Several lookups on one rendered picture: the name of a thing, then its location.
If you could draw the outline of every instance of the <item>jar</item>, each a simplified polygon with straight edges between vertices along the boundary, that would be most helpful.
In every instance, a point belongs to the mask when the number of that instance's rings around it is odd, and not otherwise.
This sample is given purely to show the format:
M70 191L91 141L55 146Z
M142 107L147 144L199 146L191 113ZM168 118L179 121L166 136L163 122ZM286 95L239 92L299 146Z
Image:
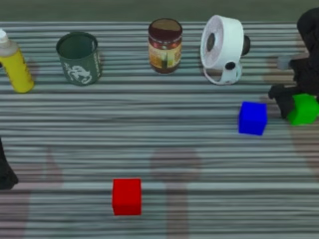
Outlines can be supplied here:
M149 58L162 74L175 71L181 59L182 26L174 19L160 18L149 25Z

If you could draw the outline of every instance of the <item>red cube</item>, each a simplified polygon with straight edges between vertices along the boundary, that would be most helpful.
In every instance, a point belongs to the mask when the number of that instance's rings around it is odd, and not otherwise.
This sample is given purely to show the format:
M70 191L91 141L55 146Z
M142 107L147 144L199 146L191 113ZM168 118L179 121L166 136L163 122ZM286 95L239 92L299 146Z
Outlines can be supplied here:
M140 179L113 179L112 208L115 216L136 216L142 213Z

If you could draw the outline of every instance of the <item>blue cube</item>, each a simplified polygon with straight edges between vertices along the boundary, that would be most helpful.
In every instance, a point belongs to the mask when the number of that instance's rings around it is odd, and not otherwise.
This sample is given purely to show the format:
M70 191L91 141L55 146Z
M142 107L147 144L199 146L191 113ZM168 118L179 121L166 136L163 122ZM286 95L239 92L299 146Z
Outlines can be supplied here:
M238 120L239 133L263 135L267 122L267 104L242 103Z

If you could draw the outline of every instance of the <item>green cube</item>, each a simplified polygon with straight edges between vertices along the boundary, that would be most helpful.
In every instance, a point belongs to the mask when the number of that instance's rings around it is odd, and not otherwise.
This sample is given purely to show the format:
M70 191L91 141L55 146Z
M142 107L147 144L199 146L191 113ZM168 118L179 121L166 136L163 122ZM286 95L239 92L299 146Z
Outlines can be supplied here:
M288 121L292 125L313 123L319 114L317 100L308 94L294 95L293 98L295 109L288 115Z

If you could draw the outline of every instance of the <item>striped table surface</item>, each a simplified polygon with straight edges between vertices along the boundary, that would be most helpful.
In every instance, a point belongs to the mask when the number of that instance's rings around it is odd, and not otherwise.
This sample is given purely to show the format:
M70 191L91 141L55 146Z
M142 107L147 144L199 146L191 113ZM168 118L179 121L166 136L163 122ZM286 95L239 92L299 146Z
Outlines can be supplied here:
M179 69L149 66L146 22L0 22L36 86L0 71L0 135L20 183L0 192L2 239L308 239L318 236L318 124L291 127L267 92L293 84L279 55L305 51L293 23L244 22L252 47L232 86L210 84L204 22L182 22ZM55 52L70 31L98 38L103 77L67 84ZM264 136L239 135L242 101L268 103ZM143 214L114 217L112 179L141 178Z

